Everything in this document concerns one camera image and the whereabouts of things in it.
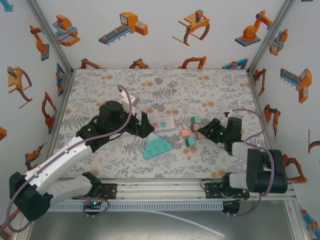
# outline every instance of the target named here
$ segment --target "teal power strip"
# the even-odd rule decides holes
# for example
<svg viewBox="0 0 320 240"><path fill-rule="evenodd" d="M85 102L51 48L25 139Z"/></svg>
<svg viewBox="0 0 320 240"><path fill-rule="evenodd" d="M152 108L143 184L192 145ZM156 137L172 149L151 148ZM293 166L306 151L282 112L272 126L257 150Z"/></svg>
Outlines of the teal power strip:
<svg viewBox="0 0 320 240"><path fill-rule="evenodd" d="M172 145L161 137L151 133L146 142L144 159L151 159L160 154L164 154L172 149Z"/></svg>

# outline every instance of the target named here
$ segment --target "white cable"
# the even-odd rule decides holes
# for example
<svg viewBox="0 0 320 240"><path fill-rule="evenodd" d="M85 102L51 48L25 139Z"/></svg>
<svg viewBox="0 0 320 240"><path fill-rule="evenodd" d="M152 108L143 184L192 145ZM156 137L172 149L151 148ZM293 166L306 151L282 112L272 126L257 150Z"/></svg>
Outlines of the white cable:
<svg viewBox="0 0 320 240"><path fill-rule="evenodd" d="M174 103L174 101L172 100L172 92L173 92L173 90L174 90L175 83L174 83L173 80L171 80L171 83L172 83L172 88L171 88L171 91L170 91L170 100L171 100L171 102L172 102L173 105L177 106L178 108L183 108L183 110L184 110L184 116L183 116L183 118L182 118L180 121L174 121L175 124L179 124L179 123L181 123L183 120L185 120L185 118L186 118L186 116L187 116L187 110L186 110L186 108L185 108L184 106L178 105L178 104Z"/></svg>
<svg viewBox="0 0 320 240"><path fill-rule="evenodd" d="M189 223L189 224L193 224L193 225L195 225L197 227L200 227L200 228L202 228L204 230L207 230L207 231L209 231L209 232L211 232L213 234L217 234L217 235L219 235L219 236L221 236L223 238L225 237L225 235L220 233L220 232L212 230L212 229L210 229L210 228L208 228L206 226L203 226L203 225L201 225L199 223L196 223L194 221L190 221L190 220L187 220L185 218L178 217L178 216L175 216L175 215L172 215L172 214L169 214L169 213L165 213L165 212L161 212L161 211L150 211L150 210L142 210L141 212L146 212L146 213L151 213L151 214L160 214L160 215L164 215L164 216L171 217L171 218L174 218L174 219L178 219L180 221L183 221L183 222L186 222L186 223Z"/></svg>

